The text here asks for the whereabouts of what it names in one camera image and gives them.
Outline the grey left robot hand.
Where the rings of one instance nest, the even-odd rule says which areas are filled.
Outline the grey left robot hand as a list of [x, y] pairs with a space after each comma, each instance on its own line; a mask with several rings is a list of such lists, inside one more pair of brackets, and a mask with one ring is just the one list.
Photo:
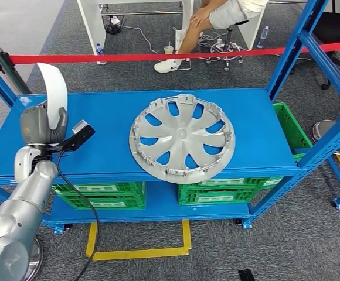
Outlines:
[[64, 107], [58, 109], [57, 116], [59, 120], [56, 128], [51, 129], [45, 105], [27, 108], [20, 118], [22, 137], [26, 145], [61, 143], [65, 139], [68, 116]]

